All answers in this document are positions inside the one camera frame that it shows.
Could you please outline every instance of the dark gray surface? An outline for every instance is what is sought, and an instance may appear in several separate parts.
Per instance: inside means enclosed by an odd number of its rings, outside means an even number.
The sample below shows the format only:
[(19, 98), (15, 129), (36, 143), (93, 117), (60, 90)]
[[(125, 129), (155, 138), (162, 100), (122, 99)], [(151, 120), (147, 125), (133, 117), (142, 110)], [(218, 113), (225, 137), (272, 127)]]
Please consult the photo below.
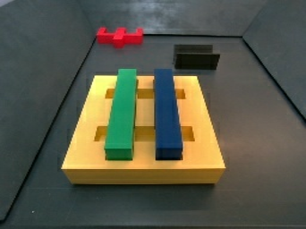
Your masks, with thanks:
[(306, 1), (269, 1), (244, 39), (306, 118)]
[(0, 220), (94, 41), (74, 0), (0, 8)]
[[(197, 74), (228, 166), (213, 185), (78, 185), (60, 170), (95, 72), (171, 68), (174, 44), (213, 44), (217, 71)], [(6, 226), (306, 225), (306, 128), (240, 38), (145, 37), (95, 44)]]
[(242, 36), (266, 0), (78, 0), (94, 25), (145, 34)]

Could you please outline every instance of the wooden block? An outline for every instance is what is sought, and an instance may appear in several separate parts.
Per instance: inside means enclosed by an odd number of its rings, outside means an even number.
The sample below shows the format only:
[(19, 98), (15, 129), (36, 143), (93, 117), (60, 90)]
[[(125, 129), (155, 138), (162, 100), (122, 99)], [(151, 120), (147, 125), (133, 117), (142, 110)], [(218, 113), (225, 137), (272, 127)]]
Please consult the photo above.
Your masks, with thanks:
[(181, 160), (182, 132), (171, 69), (154, 70), (155, 159)]
[[(209, 110), (195, 76), (175, 76), (175, 88), (185, 91), (178, 99), (178, 113), (183, 133), (183, 159), (155, 160), (154, 99), (137, 99), (135, 126), (147, 127), (135, 138), (131, 161), (106, 160), (103, 150), (111, 109), (109, 89), (117, 76), (97, 76), (75, 128), (63, 172), (71, 183), (83, 184), (162, 184), (217, 183), (225, 171), (221, 149), (213, 130)], [(138, 88), (154, 89), (154, 77), (138, 76)]]
[(109, 118), (107, 160), (133, 160), (137, 106), (137, 69), (119, 69)]

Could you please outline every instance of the black block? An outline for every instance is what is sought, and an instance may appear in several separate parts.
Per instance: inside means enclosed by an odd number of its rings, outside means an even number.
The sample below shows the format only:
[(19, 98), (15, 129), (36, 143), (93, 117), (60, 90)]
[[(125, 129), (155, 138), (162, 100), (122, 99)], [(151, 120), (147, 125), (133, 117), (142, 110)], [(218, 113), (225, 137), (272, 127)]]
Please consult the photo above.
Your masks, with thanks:
[(213, 54), (213, 45), (175, 45), (177, 69), (217, 70), (221, 54)]

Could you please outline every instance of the gray wall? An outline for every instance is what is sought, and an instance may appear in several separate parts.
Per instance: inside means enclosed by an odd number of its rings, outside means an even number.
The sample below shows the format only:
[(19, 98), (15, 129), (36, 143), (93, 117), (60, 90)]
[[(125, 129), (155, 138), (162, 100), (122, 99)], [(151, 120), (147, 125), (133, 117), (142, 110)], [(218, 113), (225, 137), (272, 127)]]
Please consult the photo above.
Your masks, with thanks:
[(0, 8), (0, 34), (3, 220), (95, 33), (75, 0), (16, 0)]
[(269, 1), (244, 39), (306, 118), (306, 1)]
[(78, 0), (98, 30), (145, 27), (146, 34), (242, 36), (266, 0)]

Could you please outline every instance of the gray floor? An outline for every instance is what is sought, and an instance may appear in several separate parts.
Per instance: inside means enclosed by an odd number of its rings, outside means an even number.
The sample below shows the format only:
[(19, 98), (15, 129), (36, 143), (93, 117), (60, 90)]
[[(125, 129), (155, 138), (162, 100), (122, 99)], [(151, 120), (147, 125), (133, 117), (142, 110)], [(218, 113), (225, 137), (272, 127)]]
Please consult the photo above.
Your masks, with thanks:
[[(177, 71), (198, 75), (228, 166), (221, 182), (73, 186), (60, 167), (95, 72), (171, 68), (174, 44), (221, 52), (217, 71)], [(306, 225), (305, 139), (305, 122), (240, 38), (95, 44), (4, 225)]]

